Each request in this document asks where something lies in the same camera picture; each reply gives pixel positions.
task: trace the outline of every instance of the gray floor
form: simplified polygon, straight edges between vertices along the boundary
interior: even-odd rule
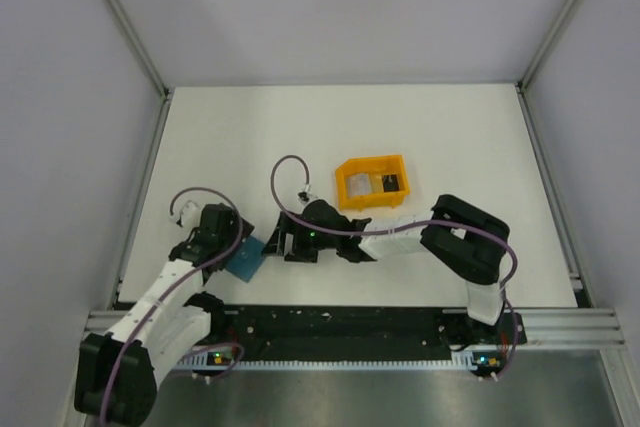
[[[597,353],[519,353],[498,384],[466,372],[238,372],[173,379],[145,427],[620,425]]]

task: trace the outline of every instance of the white wall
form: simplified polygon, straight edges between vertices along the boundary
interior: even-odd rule
[[[596,287],[640,365],[640,0],[585,0],[531,91]]]
[[[159,108],[102,0],[0,0],[0,425],[48,426]]]
[[[564,0],[121,0],[173,86],[519,80]]]

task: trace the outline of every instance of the blue object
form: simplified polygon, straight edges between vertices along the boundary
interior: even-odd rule
[[[264,243],[253,236],[249,236],[242,243],[242,247],[229,260],[225,269],[240,280],[249,282],[262,265],[262,262],[264,262],[264,257],[262,256],[263,248]]]

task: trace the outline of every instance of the white tabletop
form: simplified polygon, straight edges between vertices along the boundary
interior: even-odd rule
[[[506,84],[176,89],[120,301],[138,300],[186,238],[167,214],[180,189],[223,191],[266,241],[278,218],[269,173],[291,153],[309,164],[312,191],[334,205],[334,171],[345,160],[402,154],[411,186],[404,204],[347,215],[423,212],[440,194],[457,195],[511,227],[520,259],[507,289],[514,305],[576,306],[516,91]],[[277,187],[294,211],[302,183],[300,166],[284,164]],[[188,198],[218,202],[203,193]],[[333,252],[321,252],[317,264],[268,258],[250,283],[223,271],[207,290],[226,303],[466,305],[464,281],[426,251],[364,264]]]

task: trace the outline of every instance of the orange plastic container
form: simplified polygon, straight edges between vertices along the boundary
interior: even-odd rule
[[[349,159],[336,169],[341,210],[396,207],[409,194],[401,155]]]

